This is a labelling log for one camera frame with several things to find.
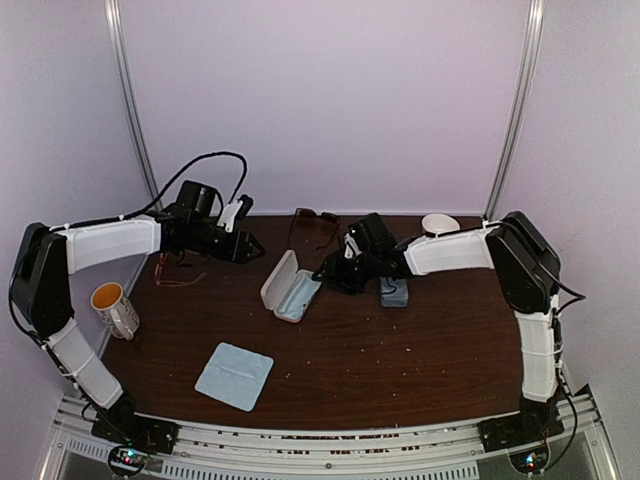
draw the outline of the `black cable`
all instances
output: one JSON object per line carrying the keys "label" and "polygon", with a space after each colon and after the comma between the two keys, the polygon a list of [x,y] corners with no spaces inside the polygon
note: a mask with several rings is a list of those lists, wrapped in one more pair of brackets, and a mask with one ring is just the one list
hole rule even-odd
{"label": "black cable", "polygon": [[222,211],[224,210],[224,200],[222,200],[222,195],[220,195],[220,192],[218,191],[217,188],[216,188],[216,198],[220,201],[220,211],[218,212],[218,217],[220,217],[220,215],[222,215]]}
{"label": "black cable", "polygon": [[96,405],[96,403],[93,401],[93,399],[91,399],[91,397],[89,397],[89,395],[86,395],[87,400],[89,402],[89,404],[93,407],[93,409],[95,410],[95,412],[100,416],[100,418],[102,420],[104,420],[105,422],[107,422],[107,424],[109,425],[109,427],[111,427],[111,429],[117,433],[118,435],[120,435],[120,437],[122,438],[123,441],[125,442],[132,442],[133,439],[127,435],[126,433],[124,433],[122,430],[120,430],[118,427],[116,427],[113,422],[111,422],[111,420],[109,420],[109,418],[102,412],[102,408],[100,408],[99,405]]}
{"label": "black cable", "polygon": [[169,181],[165,184],[165,186],[162,187],[162,190],[160,190],[158,195],[156,195],[155,198],[153,200],[151,200],[151,202],[149,202],[143,208],[141,208],[139,210],[136,210],[135,212],[131,212],[131,213],[128,213],[127,215],[124,215],[124,219],[125,220],[129,220],[131,218],[137,217],[138,215],[142,215],[143,213],[145,213],[148,210],[150,210],[156,203],[158,203],[158,201],[164,196],[164,194],[167,193],[167,190],[169,190],[171,185],[173,185],[173,183],[184,172],[186,172],[189,168],[191,168],[194,164],[196,164],[199,161],[204,160],[206,158],[221,157],[221,156],[234,157],[234,158],[237,158],[238,160],[240,160],[242,162],[242,175],[240,176],[240,179],[238,180],[238,183],[236,184],[236,188],[234,188],[233,193],[231,194],[231,198],[229,199],[229,203],[231,203],[233,201],[233,199],[235,198],[236,194],[238,193],[238,190],[240,190],[240,187],[244,183],[245,177],[247,176],[247,172],[249,170],[249,168],[247,166],[247,160],[242,155],[240,155],[239,153],[227,152],[227,151],[211,152],[211,153],[205,153],[204,155],[200,155],[200,156],[194,158],[193,160],[191,160],[190,162],[188,162],[186,165],[184,165],[180,170],[178,170],[178,172],[173,177],[171,177],[169,179]]}
{"label": "black cable", "polygon": [[573,400],[571,400],[571,397],[569,396],[567,391],[564,389],[564,386],[562,385],[562,379],[560,378],[560,369],[558,369],[558,371],[556,372],[556,380],[558,381],[558,385],[562,390],[562,395],[569,403],[569,406],[571,407],[571,411],[573,412],[573,431],[571,432],[571,436],[569,437],[569,441],[567,442],[567,445],[564,447],[564,450],[562,450],[560,455],[556,457],[556,459],[551,463],[551,465],[546,466],[542,470],[544,473],[548,472],[553,467],[555,467],[558,464],[558,462],[562,459],[562,457],[565,456],[565,454],[569,450],[569,447],[573,443],[573,439],[576,437],[576,432],[578,431],[578,411],[576,410],[576,406],[573,404]]}
{"label": "black cable", "polygon": [[585,297],[575,297],[572,298],[571,300],[569,300],[567,303],[565,303],[564,305],[562,305],[560,307],[560,309],[556,312],[556,316],[560,316],[560,314],[562,313],[562,311],[567,308],[570,307],[571,305],[573,305],[574,303],[578,303],[581,302],[582,300],[584,300]]}
{"label": "black cable", "polygon": [[380,295],[393,295],[394,293],[396,293],[398,291],[398,287],[395,285],[391,285],[389,283],[389,277],[384,277],[384,281],[387,284],[387,288],[388,289],[392,289],[390,292],[380,292]]}
{"label": "black cable", "polygon": [[351,250],[351,253],[353,254],[353,257],[351,258],[354,258],[354,259],[357,258],[358,254],[356,253],[356,250],[353,248],[353,245],[351,245],[349,242],[344,242],[344,247],[345,249],[348,248],[349,250]]}
{"label": "black cable", "polygon": [[80,412],[80,416],[82,417],[82,419],[85,422],[89,422],[89,423],[96,423],[95,420],[90,420],[87,417],[84,416],[85,413],[87,413],[87,410],[89,409],[89,407],[91,407],[92,405],[90,403],[87,403],[83,408],[82,408],[82,412]]}
{"label": "black cable", "polygon": [[[72,223],[71,225],[69,225],[69,228],[91,227],[93,225],[102,225],[104,223],[118,222],[120,220],[131,220],[132,218],[135,218],[138,215],[142,215],[148,212],[156,203],[158,203],[158,201],[164,196],[164,194],[167,193],[167,190],[169,190],[171,185],[173,185],[173,183],[184,172],[186,172],[189,168],[191,168],[194,164],[206,158],[221,157],[221,156],[234,157],[242,162],[242,175],[240,176],[240,179],[238,180],[238,183],[236,184],[236,187],[233,190],[233,193],[231,194],[231,198],[229,199],[229,203],[231,203],[235,198],[236,194],[238,193],[238,190],[240,190],[240,187],[242,187],[242,184],[244,183],[244,179],[247,176],[247,172],[249,171],[249,167],[247,166],[247,160],[239,153],[227,152],[227,151],[211,152],[211,153],[205,153],[204,155],[200,155],[194,158],[193,160],[191,160],[190,162],[188,162],[187,164],[185,164],[180,170],[178,170],[178,172],[173,177],[169,179],[169,181],[164,185],[164,187],[162,187],[162,190],[160,190],[158,195],[156,195],[153,198],[153,200],[151,200],[151,202],[149,202],[143,208],[140,208],[138,210],[135,210],[131,213],[127,213],[126,215],[122,215],[122,216],[105,217],[105,218],[98,218],[95,220],[84,220],[82,222]],[[220,199],[220,205],[221,205],[220,212],[222,212],[224,201],[222,200],[222,195],[220,195],[220,192],[218,192],[218,197]]]}
{"label": "black cable", "polygon": [[511,232],[513,234],[515,234],[516,237],[518,237],[518,240],[520,240],[520,243],[522,243],[522,246],[527,250],[527,252],[529,253],[529,255],[531,255],[531,257],[533,259],[535,259],[536,265],[538,267],[540,267],[540,269],[551,279],[553,280],[555,283],[558,284],[558,286],[564,290],[565,292],[567,292],[569,295],[573,295],[576,298],[579,298],[580,300],[584,300],[587,298],[586,295],[576,292],[575,290],[573,290],[572,288],[567,287],[564,283],[562,283],[560,281],[560,279],[558,277],[556,277],[553,273],[551,273],[549,271],[549,269],[547,267],[545,267],[538,259],[537,256],[535,254],[535,252],[533,252],[533,250],[531,249],[531,247],[529,246],[529,243],[527,242],[527,240],[524,238],[524,236],[522,235],[522,233],[520,232],[520,230],[518,230],[515,226],[511,225],[508,222],[494,222],[494,223],[490,223],[487,225],[487,228],[489,227],[497,227],[497,226],[502,226],[502,227],[507,227],[509,230],[511,230]]}

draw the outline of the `sunglasses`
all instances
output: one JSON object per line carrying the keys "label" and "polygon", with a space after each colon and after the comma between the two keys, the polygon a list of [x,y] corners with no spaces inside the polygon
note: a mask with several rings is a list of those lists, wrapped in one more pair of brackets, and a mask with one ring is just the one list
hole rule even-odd
{"label": "sunglasses", "polygon": [[331,237],[329,238],[329,241],[324,245],[317,246],[316,250],[320,250],[331,245],[331,242],[333,242],[333,239],[335,238],[336,233],[338,233],[338,229],[340,228],[340,217],[338,217],[334,213],[322,212],[320,215],[318,215],[315,211],[311,210],[310,208],[297,208],[296,213],[293,216],[293,219],[291,220],[291,225],[289,225],[289,234],[287,235],[287,249],[291,248],[291,234],[293,233],[293,229],[296,226],[296,223],[298,222],[299,218],[308,218],[308,219],[317,218],[327,223],[335,224],[335,228],[331,233]]}

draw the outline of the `light blue napkin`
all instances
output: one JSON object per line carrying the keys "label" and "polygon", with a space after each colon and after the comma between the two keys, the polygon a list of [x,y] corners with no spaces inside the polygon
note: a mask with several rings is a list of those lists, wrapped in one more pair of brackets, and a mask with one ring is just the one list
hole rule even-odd
{"label": "light blue napkin", "polygon": [[221,343],[204,367],[196,391],[250,412],[269,376],[273,358]]}

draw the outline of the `light purple wall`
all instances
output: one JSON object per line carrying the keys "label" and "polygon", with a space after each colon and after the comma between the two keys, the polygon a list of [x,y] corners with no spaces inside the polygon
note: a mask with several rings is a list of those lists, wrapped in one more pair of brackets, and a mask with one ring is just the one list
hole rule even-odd
{"label": "light purple wall", "polygon": [[[0,477],[34,478],[63,381],[12,326],[5,288],[25,226],[128,211],[147,197],[127,130],[101,0],[0,7]],[[127,281],[136,259],[80,272],[76,318],[96,345],[89,294]]]}
{"label": "light purple wall", "polygon": [[[526,0],[122,2],[151,162],[233,149],[254,212],[479,213]],[[232,160],[188,175],[231,193]]]}
{"label": "light purple wall", "polygon": [[547,2],[501,214],[521,209],[588,294],[563,315],[572,383],[589,382],[622,465],[640,447],[640,3]]}

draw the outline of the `wooden table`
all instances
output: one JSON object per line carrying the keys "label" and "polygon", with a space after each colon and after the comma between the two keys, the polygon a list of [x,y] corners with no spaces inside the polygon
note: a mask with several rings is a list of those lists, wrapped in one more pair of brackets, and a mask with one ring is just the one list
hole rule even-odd
{"label": "wooden table", "polygon": [[[489,270],[442,272],[409,281],[409,307],[384,309],[378,286],[352,297],[318,292],[299,324],[265,310],[260,288],[285,251],[291,217],[249,217],[241,227],[267,248],[247,265],[211,260],[165,266],[184,288],[157,287],[147,262],[131,295],[141,318],[132,342],[113,339],[104,362],[136,398],[141,413],[186,421],[283,429],[410,426],[518,409],[522,360],[516,320]],[[341,230],[353,219],[342,218]],[[419,232],[417,217],[387,217],[400,240]],[[478,222],[460,219],[462,226]],[[316,269],[334,247],[317,251],[331,227],[300,220],[293,248]],[[199,257],[188,257],[194,263]],[[252,412],[194,390],[221,342],[275,363]]]}

